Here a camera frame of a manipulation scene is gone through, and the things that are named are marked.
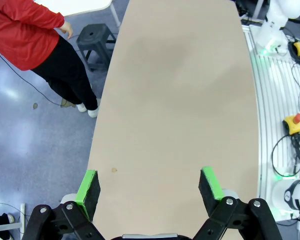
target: person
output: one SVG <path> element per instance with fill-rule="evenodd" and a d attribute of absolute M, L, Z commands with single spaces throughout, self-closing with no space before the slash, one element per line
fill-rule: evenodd
<path fill-rule="evenodd" d="M 4 213 L 0 216 L 0 225 L 13 224 L 14 222 L 15 217 L 11 214 Z M 0 238 L 3 240 L 13 240 L 13 237 L 8 230 L 0 231 Z"/>
<path fill-rule="evenodd" d="M 74 33 L 60 13 L 33 0 L 0 0 L 0 53 L 22 71 L 41 76 L 52 90 L 76 104 L 80 112 L 98 115 L 98 102 L 85 66 L 72 45 L 54 28 Z"/>

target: red sleeve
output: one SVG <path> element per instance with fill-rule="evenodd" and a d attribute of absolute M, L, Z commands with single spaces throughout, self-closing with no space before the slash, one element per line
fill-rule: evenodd
<path fill-rule="evenodd" d="M 12 20 L 43 29 L 60 28 L 65 22 L 61 13 L 54 13 L 33 0 L 0 0 L 0 11 Z"/>

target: hand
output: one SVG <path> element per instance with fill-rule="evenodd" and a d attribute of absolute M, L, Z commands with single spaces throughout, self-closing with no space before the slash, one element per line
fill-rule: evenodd
<path fill-rule="evenodd" d="M 72 29 L 72 26 L 69 22 L 64 21 L 64 24 L 59 27 L 59 29 L 65 34 L 68 33 L 68 40 L 72 37 L 74 34 L 74 30 Z"/>

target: green tape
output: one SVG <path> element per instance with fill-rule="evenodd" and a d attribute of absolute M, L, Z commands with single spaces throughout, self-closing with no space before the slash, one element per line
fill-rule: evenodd
<path fill-rule="evenodd" d="M 74 200 L 78 204 L 78 206 L 82 209 L 82 211 L 85 213 L 87 218 L 89 218 L 89 215 L 88 215 L 87 207 L 85 205 L 85 200 L 87 197 L 87 193 L 90 189 L 90 186 L 95 178 L 95 175 L 96 175 L 95 170 L 87 170 L 85 172 L 84 178 L 81 182 L 80 188 Z"/>
<path fill-rule="evenodd" d="M 224 191 L 222 190 L 212 167 L 205 166 L 202 168 L 202 171 L 210 185 L 214 199 L 218 201 L 223 199 L 225 197 Z"/>

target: black pants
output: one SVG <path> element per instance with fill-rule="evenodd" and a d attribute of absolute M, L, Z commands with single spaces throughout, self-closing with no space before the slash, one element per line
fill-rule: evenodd
<path fill-rule="evenodd" d="M 2 214 L 0 216 L 0 225 L 9 224 L 9 218 L 7 214 Z M 3 240 L 8 240 L 10 238 L 10 232 L 8 230 L 6 231 L 0 231 L 0 238 Z"/>
<path fill-rule="evenodd" d="M 65 100 L 73 104 L 83 103 L 88 110 L 97 109 L 97 98 L 90 87 L 85 66 L 63 37 L 59 37 L 50 56 L 32 71 Z"/>

